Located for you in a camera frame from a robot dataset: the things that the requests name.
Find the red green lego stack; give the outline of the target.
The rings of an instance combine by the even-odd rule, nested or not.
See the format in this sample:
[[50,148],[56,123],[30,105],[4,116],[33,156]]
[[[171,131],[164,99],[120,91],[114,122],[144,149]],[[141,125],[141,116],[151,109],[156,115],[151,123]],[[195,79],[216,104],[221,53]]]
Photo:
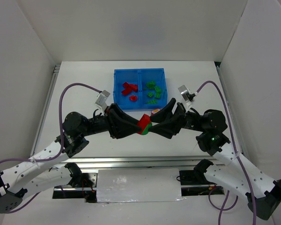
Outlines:
[[140,135],[146,135],[149,132],[149,128],[152,126],[152,122],[150,116],[147,114],[143,114],[142,118],[137,123],[137,126],[141,128],[141,131],[138,132]]

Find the green 2x4 lego plate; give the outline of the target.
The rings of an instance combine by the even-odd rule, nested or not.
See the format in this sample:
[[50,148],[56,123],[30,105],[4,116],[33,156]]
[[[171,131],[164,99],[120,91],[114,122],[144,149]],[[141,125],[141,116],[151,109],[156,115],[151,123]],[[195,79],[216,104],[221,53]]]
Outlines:
[[150,105],[155,105],[155,104],[157,104],[158,102],[157,102],[157,100],[150,100],[150,101],[147,101],[146,102],[146,104],[150,104]]

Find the flower lego stack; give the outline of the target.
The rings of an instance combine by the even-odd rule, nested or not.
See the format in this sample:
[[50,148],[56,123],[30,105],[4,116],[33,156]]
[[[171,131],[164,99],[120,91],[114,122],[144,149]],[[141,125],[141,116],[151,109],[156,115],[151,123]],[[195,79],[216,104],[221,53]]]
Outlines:
[[156,113],[158,113],[159,111],[160,111],[161,109],[154,109],[154,110],[152,110],[151,111],[151,115],[154,115],[154,114],[156,114]]

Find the white foil sheet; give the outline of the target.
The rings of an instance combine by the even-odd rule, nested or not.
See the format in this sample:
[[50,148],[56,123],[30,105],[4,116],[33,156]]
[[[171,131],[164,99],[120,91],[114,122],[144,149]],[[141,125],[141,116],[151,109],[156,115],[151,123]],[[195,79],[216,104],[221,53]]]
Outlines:
[[182,200],[179,170],[100,170],[96,198],[99,203],[175,202]]

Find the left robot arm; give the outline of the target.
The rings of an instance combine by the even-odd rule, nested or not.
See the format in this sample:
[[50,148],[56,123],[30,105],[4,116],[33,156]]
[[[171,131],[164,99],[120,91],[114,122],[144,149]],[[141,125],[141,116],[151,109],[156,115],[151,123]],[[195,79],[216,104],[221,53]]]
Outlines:
[[64,162],[81,152],[89,141],[89,135],[109,132],[114,139],[121,139],[141,131],[138,120],[123,112],[117,104],[111,104],[104,113],[91,119],[78,112],[69,113],[62,124],[62,133],[55,141],[29,159],[0,171],[0,214],[12,213],[31,195],[43,190],[83,182],[83,173],[76,163]]

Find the green stepped lego brick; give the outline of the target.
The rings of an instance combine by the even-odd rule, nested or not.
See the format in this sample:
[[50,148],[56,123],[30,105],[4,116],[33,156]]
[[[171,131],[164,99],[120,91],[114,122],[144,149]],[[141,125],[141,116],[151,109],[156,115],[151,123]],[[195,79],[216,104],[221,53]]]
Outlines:
[[154,90],[155,89],[155,81],[150,81],[145,83],[145,89],[146,90]]

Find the green square lego brick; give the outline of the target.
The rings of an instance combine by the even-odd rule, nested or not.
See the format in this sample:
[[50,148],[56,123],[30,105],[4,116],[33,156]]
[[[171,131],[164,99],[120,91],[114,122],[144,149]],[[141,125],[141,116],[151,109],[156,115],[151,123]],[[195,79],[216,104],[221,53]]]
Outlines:
[[161,93],[162,93],[161,88],[159,86],[155,86],[154,90],[155,90],[155,98],[156,99],[160,99],[161,98]]

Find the red arch lego piece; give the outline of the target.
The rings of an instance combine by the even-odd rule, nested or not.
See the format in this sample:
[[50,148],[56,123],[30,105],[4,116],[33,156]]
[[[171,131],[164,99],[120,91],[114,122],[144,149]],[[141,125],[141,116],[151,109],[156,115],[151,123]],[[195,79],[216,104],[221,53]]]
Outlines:
[[138,98],[137,98],[136,95],[131,95],[131,96],[129,96],[129,100],[133,101],[133,102],[136,102],[138,100]]

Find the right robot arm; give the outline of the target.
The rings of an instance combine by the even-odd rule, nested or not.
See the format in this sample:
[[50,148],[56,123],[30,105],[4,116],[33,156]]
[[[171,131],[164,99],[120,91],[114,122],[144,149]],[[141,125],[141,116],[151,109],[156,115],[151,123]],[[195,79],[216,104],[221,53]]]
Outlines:
[[199,148],[234,175],[203,159],[193,170],[196,179],[218,184],[243,198],[258,218],[268,220],[271,217],[281,203],[281,180],[269,177],[242,153],[235,152],[232,142],[223,134],[228,126],[221,111],[210,109],[200,115],[196,111],[186,111],[182,103],[173,98],[150,119],[155,125],[149,131],[168,139],[183,128],[199,131],[201,134],[196,137]]

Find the blue two-compartment bin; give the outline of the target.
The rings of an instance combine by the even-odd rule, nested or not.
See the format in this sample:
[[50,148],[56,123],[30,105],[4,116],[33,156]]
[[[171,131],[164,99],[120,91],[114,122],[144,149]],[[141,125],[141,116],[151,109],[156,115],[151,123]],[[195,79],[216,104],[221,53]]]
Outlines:
[[[155,81],[156,86],[162,90],[161,98],[155,98],[155,90],[146,90],[145,83]],[[123,83],[138,85],[138,92],[131,92],[127,96],[123,96],[121,91],[124,90]],[[148,92],[153,92],[152,98],[147,97]],[[136,95],[136,102],[130,101],[129,96]],[[147,101],[157,100],[157,104],[146,104]],[[142,68],[142,69],[115,69],[114,70],[114,86],[113,100],[122,110],[141,111],[156,108],[163,108],[167,105],[168,93],[165,79],[165,71],[163,68]]]

